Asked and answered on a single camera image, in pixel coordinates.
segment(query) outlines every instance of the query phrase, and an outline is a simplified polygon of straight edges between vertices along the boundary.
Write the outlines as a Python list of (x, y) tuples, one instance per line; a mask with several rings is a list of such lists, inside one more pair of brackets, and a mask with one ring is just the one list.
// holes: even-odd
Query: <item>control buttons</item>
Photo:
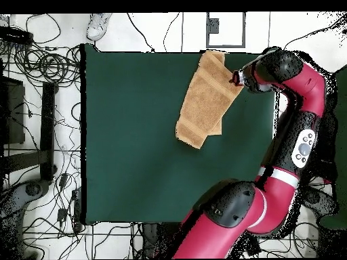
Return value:
[(299, 152), (303, 156), (308, 156), (310, 151), (311, 151), (311, 147), (308, 144), (300, 144), (299, 145)]
[(302, 169), (308, 162), (315, 137), (316, 134), (312, 129), (305, 129), (299, 133), (291, 154), (291, 160), (298, 168)]

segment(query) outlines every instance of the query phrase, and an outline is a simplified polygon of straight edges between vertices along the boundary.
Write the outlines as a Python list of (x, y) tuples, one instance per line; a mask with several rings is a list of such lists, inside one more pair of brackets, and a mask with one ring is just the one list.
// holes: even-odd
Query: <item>brown towel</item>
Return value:
[(232, 73), (224, 67), (224, 55), (222, 61), (215, 55), (206, 51), (201, 56), (176, 123), (176, 137), (198, 149), (213, 129), (218, 131), (217, 124), (242, 90), (229, 83)]
[[(214, 55), (218, 61), (220, 61), (223, 65), (225, 62), (225, 54), (223, 52), (211, 51), (212, 55)], [(222, 134), (222, 120), (220, 120), (217, 125), (212, 129), (212, 131), (208, 135), (221, 135)]]

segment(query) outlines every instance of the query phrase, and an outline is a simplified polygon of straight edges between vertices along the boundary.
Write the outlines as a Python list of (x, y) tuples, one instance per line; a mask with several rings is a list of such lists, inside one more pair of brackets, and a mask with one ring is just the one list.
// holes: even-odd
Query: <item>white floor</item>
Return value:
[[(163, 39), (170, 22), (177, 16), (178, 12), (170, 12), (166, 14), (131, 14), (134, 24), (146, 36), (148, 43), (154, 47), (155, 51), (164, 52)], [(26, 27), (26, 19), (30, 15), (16, 15), (15, 24), (21, 28)], [(74, 47), (80, 43), (92, 43), (87, 40), (85, 33), (89, 14), (51, 14), (57, 21), (61, 29), (61, 35), (54, 41), (41, 46), (50, 47)], [(338, 18), (337, 14), (327, 14), (323, 12), (271, 12), (270, 32), (269, 32), (269, 12), (247, 12), (246, 26), (246, 48), (245, 49), (227, 49), (227, 51), (243, 51), (251, 53), (260, 53), (263, 49), (270, 45), (284, 45), (290, 40), (300, 37), (318, 28), (329, 26)], [(206, 14), (184, 12), (183, 25), (183, 46), (182, 46), (182, 13), (176, 21), (171, 25), (171, 28), (165, 39), (165, 47), (168, 52), (197, 52), (206, 49), (205, 40)], [(28, 29), (34, 34), (36, 42), (44, 42), (58, 34), (59, 30), (54, 21), (48, 16), (39, 16), (28, 22)], [(340, 45), (341, 39), (335, 32), (325, 33), (324, 35), (317, 34), (311, 38), (302, 39), (293, 42), (288, 46), (288, 49), (301, 49), (308, 52), (323, 68), (329, 71), (335, 71), (347, 64), (346, 47)], [(107, 33), (105, 36), (96, 42), (96, 47), (100, 51), (150, 51), (150, 48), (145, 44), (142, 36), (131, 25), (126, 14), (113, 14), (110, 19)], [(59, 49), (56, 53), (64, 55), (67, 49)], [(26, 100), (39, 108), (30, 105), (33, 113), (40, 114), (41, 98), (35, 91), (34, 87), (26, 80), (24, 75), (16, 74), (18, 71), (14, 64), (10, 65), (9, 76), (13, 79), (19, 79), (25, 82)], [(81, 101), (80, 93), (77, 86), (60, 88), (56, 96), (57, 110), (61, 116), (56, 113), (56, 120), (65, 118), (66, 125), (57, 125), (56, 137), (57, 141), (56, 152), (54, 155), (55, 162), (58, 166), (58, 174), (65, 171), (70, 158), (69, 150), (77, 150), (74, 156), (76, 159), (77, 168), (79, 162), (79, 146), (80, 133), (78, 130), (79, 123), (74, 120), (70, 114), (74, 104)], [(281, 99), (280, 111), (285, 109), (285, 100)], [(79, 116), (79, 106), (74, 111), (76, 117)], [(25, 116), (24, 124), (32, 133), (35, 141), (39, 142), (40, 137), (40, 122), (39, 116), (29, 118)], [(35, 145), (26, 131), (26, 141), (22, 145), (11, 145), (9, 154), (22, 152), (23, 149), (35, 150)], [(12, 173), (9, 177), (10, 183), (14, 183), (25, 170)], [(76, 169), (70, 165), (67, 169), (68, 173), (75, 173)], [(29, 179), (39, 175), (38, 169), (28, 172), (22, 176), (22, 180)], [(76, 184), (73, 182), (66, 190), (67, 199), (64, 199), (64, 204), (68, 205), (68, 200), (71, 197), (71, 192), (74, 186), (80, 186), (81, 179), (76, 176)], [(30, 204), (26, 216), (24, 218), (24, 226), (29, 226), (36, 218), (43, 217), (51, 224), (54, 224), (57, 219), (58, 206), (55, 205), (54, 191), (51, 187), (48, 194), (42, 199)], [(314, 223), (314, 215), (308, 209), (302, 207), (300, 214), (300, 222)], [(44, 259), (59, 259), (69, 253), (69, 246), (76, 238), (62, 237), (57, 238), (58, 233), (47, 222), (38, 219), (34, 227), (29, 228), (25, 233), (27, 238), (26, 243), (42, 248), (45, 251)], [(68, 222), (64, 229), (66, 233), (71, 232), (71, 226)], [(111, 231), (111, 236), (105, 240), (107, 234)], [(313, 227), (301, 225), (296, 230), (296, 236), (305, 240), (307, 245), (311, 240), (317, 239), (317, 232)], [(93, 246), (101, 243), (96, 249), (96, 259), (124, 259), (132, 252), (130, 250), (131, 228), (128, 223), (99, 223), (94, 227), (86, 227), (85, 231), (79, 236), (79, 241), (73, 244), (73, 251), (70, 252), (68, 259), (90, 259), (91, 253), (95, 252)], [(136, 249), (141, 249), (141, 237), (136, 236)], [(300, 257), (296, 249), (293, 247), (292, 240), (288, 238), (278, 240), (267, 240), (261, 243), (261, 247), (267, 251), (287, 251), (290, 252), (276, 253), (284, 257)], [(313, 257), (314, 251), (299, 242), (301, 254), (305, 257)], [(261, 257), (276, 257), (273, 253), (263, 252)]]

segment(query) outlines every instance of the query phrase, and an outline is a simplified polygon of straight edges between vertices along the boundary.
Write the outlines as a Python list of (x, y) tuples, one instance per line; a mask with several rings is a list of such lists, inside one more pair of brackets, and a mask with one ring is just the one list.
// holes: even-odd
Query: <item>black metal frame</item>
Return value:
[(243, 12), (242, 44), (241, 45), (210, 45), (209, 35), (219, 33), (219, 19), (211, 19), (206, 12), (206, 48), (246, 48), (246, 12)]
[[(3, 78), (3, 61), (0, 59), (0, 106), (5, 107), (8, 98), (8, 90)], [(40, 151), (25, 152), (4, 156), (4, 142), (2, 135), (6, 131), (6, 117), (0, 117), (0, 176), (2, 180), (5, 174), (40, 165), (42, 180), (52, 181), (54, 176), (54, 110), (55, 96), (58, 86), (53, 83), (43, 83), (42, 111), (41, 111), (41, 139)]]

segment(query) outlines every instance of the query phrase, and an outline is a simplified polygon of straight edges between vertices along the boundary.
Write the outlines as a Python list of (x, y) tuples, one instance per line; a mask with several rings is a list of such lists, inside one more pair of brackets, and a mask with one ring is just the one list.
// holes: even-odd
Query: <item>metal bar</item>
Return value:
[(0, 160), (0, 165), (5, 173), (13, 173), (21, 169), (42, 165), (48, 161), (49, 151), (44, 152), (25, 152), (4, 156)]
[(40, 164), (40, 176), (47, 181), (52, 181), (54, 175), (54, 110), (57, 92), (57, 85), (43, 83), (40, 149), (47, 152), (47, 160)]

